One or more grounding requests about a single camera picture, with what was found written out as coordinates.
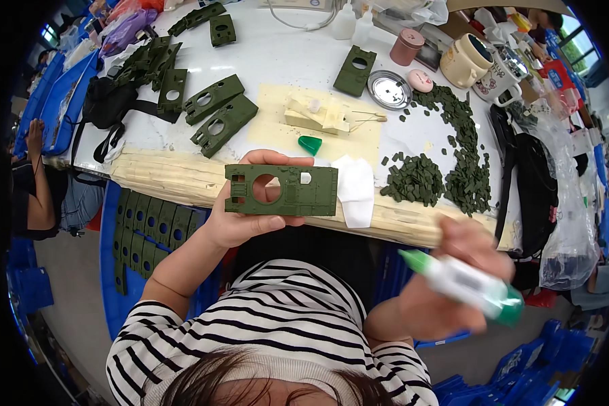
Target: fingernail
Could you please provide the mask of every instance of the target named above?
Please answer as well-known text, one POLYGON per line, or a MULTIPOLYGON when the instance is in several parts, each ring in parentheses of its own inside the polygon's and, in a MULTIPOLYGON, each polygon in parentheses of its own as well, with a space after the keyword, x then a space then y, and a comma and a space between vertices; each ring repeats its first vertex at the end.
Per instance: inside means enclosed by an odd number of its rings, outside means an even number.
POLYGON ((280 216, 271 217, 268 221, 268 224, 271 227, 271 230, 279 230, 284 228, 284 225, 286 225, 284 219, 280 216))

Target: floor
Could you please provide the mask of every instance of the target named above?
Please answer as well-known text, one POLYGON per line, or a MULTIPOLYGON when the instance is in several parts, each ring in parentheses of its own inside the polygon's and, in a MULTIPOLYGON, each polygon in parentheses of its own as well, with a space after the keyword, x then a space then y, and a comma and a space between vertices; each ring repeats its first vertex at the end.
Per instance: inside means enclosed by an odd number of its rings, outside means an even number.
MULTIPOLYGON (((38 264, 47 269, 54 296, 54 304, 42 310, 43 317, 76 368, 116 406, 105 375, 111 340, 101 298, 98 247, 99 233, 94 231, 81 238, 61 232, 35 242, 38 264)), ((460 374, 471 385, 486 383, 502 356, 536 338, 546 320, 565 321, 570 313, 571 305, 559 297, 552 309, 527 307, 515 329, 491 325, 483 335, 420 348, 419 353, 432 382, 460 374)))

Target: black shirt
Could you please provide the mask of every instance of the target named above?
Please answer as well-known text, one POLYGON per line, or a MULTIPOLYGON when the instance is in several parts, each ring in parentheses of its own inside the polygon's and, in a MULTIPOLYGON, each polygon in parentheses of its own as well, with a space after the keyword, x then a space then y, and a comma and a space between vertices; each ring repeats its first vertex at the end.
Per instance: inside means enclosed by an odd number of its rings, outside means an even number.
POLYGON ((12 232, 18 237, 32 240, 44 240, 54 237, 58 233, 61 223, 61 204, 65 199, 67 191, 67 172, 56 170, 51 166, 39 163, 38 170, 45 170, 47 183, 52 195, 52 206, 54 207, 54 227, 49 230, 29 230, 27 228, 27 209, 29 206, 29 195, 36 196, 36 182, 33 178, 32 162, 22 160, 12 165, 12 177, 14 179, 14 192, 12 195, 12 232))

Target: hello kitty mug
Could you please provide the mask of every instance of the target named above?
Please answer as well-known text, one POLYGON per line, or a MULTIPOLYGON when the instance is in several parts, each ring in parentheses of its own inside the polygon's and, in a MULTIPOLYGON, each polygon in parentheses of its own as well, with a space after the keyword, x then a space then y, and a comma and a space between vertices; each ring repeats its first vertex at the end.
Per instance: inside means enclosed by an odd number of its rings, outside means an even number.
POLYGON ((482 98, 499 107, 505 107, 515 100, 521 100, 521 79, 528 76, 528 68, 525 67, 517 53, 507 45, 500 47, 494 53, 494 63, 485 76, 480 78, 472 89, 482 98), (509 90, 512 98, 501 103, 499 97, 509 90))

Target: purple bag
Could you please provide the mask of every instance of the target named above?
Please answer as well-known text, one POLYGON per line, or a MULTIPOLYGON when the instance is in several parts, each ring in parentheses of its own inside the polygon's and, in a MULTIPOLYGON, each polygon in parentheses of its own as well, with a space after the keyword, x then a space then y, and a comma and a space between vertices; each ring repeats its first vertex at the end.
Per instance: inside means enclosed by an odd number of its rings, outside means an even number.
POLYGON ((122 21, 118 28, 106 36, 99 50, 99 57, 112 57, 124 51, 127 45, 136 43, 138 41, 136 33, 155 21, 157 16, 158 12, 155 8, 148 10, 141 8, 130 15, 122 21))

